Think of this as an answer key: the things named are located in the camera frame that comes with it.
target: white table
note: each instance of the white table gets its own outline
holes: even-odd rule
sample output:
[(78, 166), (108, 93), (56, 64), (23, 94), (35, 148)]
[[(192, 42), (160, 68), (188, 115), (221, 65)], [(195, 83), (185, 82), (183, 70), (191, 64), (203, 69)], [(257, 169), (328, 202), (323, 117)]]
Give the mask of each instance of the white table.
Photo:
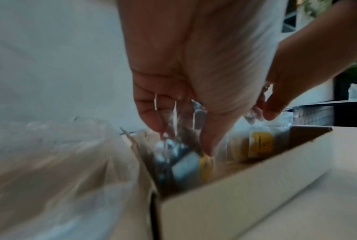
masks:
[[(335, 167), (238, 240), (357, 240), (357, 128), (334, 130)], [(134, 198), (113, 239), (150, 240), (147, 211), (145, 195)]]

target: cardboard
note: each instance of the cardboard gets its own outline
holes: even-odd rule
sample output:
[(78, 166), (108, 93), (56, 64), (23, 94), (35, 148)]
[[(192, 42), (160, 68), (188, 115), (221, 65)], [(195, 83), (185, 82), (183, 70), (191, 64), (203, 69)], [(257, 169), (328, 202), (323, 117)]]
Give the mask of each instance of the cardboard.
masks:
[[(332, 139), (332, 128), (293, 126), (290, 148), (279, 155), (230, 170), (228, 176), (184, 193), (164, 196), (153, 185), (154, 238), (237, 237), (331, 168)], [(139, 149), (134, 150), (141, 160)]]

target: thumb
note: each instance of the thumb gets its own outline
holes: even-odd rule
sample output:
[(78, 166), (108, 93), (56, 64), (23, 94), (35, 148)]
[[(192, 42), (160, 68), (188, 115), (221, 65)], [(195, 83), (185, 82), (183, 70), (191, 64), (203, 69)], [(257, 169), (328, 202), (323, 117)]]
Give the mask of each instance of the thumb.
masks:
[(239, 117), (239, 115), (208, 112), (205, 125), (200, 135), (202, 149), (207, 155), (215, 155), (215, 150), (219, 142), (234, 126)]
[(263, 116), (266, 120), (271, 121), (277, 118), (282, 111), (293, 100), (288, 90), (275, 86), (272, 95), (266, 101)]

